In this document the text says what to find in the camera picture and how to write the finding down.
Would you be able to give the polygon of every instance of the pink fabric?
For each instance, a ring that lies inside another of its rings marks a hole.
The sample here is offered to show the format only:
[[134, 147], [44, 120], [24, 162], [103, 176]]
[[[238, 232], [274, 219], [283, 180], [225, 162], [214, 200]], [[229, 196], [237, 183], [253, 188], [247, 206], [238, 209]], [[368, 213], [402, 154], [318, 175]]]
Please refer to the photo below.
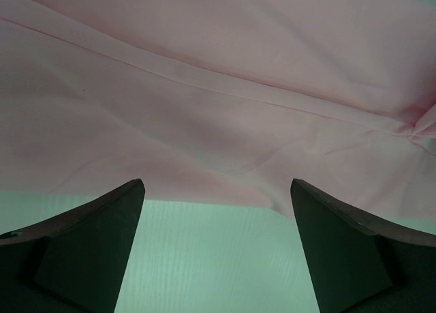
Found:
[[436, 219], [436, 8], [0, 0], [0, 188]]

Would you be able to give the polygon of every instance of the pink cloth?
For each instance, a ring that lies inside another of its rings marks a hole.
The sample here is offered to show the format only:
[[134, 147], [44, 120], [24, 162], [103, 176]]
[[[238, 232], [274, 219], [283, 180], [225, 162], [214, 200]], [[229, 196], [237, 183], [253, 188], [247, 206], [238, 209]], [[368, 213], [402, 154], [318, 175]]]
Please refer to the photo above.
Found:
[[0, 188], [436, 220], [436, 7], [0, 0]]

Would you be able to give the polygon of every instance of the dark plastic part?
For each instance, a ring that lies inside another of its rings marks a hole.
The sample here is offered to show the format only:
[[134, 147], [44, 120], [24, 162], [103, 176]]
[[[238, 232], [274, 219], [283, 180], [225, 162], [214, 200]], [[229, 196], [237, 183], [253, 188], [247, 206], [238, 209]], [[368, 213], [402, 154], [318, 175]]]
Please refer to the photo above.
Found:
[[0, 312], [114, 312], [144, 194], [133, 180], [0, 236]]
[[436, 312], [436, 235], [295, 179], [292, 205], [321, 313]]

